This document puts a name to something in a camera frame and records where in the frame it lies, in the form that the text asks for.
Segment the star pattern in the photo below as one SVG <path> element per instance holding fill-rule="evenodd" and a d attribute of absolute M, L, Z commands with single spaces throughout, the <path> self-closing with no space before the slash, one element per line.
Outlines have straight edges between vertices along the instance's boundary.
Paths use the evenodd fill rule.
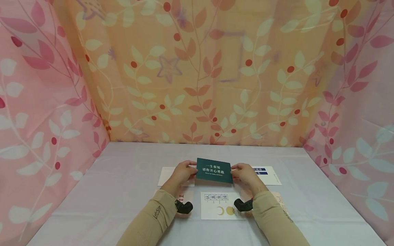
<path fill-rule="evenodd" d="M 84 20 L 89 20 L 98 16 L 104 20 L 104 15 L 102 13 L 101 4 L 99 0 L 76 0 L 79 5 L 84 9 Z"/>
<path fill-rule="evenodd" d="M 182 72 L 178 68 L 179 58 L 167 60 L 165 57 L 159 57 L 160 65 L 162 66 L 157 76 L 159 78 L 166 78 L 168 83 L 172 83 L 173 75 L 182 75 Z"/>

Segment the hand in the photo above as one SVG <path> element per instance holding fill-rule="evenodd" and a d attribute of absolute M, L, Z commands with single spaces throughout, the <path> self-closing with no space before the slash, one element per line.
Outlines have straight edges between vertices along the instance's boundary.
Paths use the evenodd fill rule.
<path fill-rule="evenodd" d="M 197 173 L 197 169 L 190 165 L 195 166 L 197 165 L 197 162 L 183 161 L 179 163 L 175 168 L 173 174 L 171 175 L 170 179 L 172 179 L 174 182 L 178 183 L 179 185 L 188 181 Z"/>
<path fill-rule="evenodd" d="M 255 170 L 253 170 L 249 164 L 238 163 L 232 166 L 231 169 L 231 174 L 234 178 L 238 178 L 242 183 L 246 184 L 252 191 L 253 196 L 256 196 L 262 191 L 268 190 L 265 184 L 257 176 Z"/>
<path fill-rule="evenodd" d="M 197 165 L 195 161 L 183 161 L 179 163 L 161 189 L 177 198 L 181 185 L 197 173 L 197 169 L 192 167 L 195 165 Z"/>

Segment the moon icon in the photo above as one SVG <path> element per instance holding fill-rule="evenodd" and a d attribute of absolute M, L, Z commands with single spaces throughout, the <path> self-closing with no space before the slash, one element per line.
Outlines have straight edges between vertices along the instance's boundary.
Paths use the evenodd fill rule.
<path fill-rule="evenodd" d="M 227 207 L 226 212 L 228 215 L 233 215 L 234 214 L 234 209 L 232 207 Z"/>
<path fill-rule="evenodd" d="M 218 215 L 223 215 L 223 214 L 224 214 L 224 208 L 222 208 L 222 207 L 220 207 L 220 206 L 219 206 L 218 208 L 222 209 L 221 214 L 218 214 Z"/>

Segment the sleeve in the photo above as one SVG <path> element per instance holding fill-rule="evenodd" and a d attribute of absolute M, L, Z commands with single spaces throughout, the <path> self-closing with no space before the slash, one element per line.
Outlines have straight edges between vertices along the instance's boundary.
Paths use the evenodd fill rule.
<path fill-rule="evenodd" d="M 155 246 L 174 219 L 175 198 L 158 190 L 127 227 L 116 246 Z"/>
<path fill-rule="evenodd" d="M 271 192 L 260 192 L 254 197 L 252 213 L 270 246 L 309 246 L 302 232 Z"/>

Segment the pink curtain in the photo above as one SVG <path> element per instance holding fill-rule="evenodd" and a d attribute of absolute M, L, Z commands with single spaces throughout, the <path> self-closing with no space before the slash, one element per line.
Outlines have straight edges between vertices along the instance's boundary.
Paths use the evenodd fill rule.
<path fill-rule="evenodd" d="M 108 141 L 52 1 L 0 3 L 0 245 L 26 245 Z"/>
<path fill-rule="evenodd" d="M 394 245 L 394 1 L 369 1 L 304 148 L 387 245 Z"/>

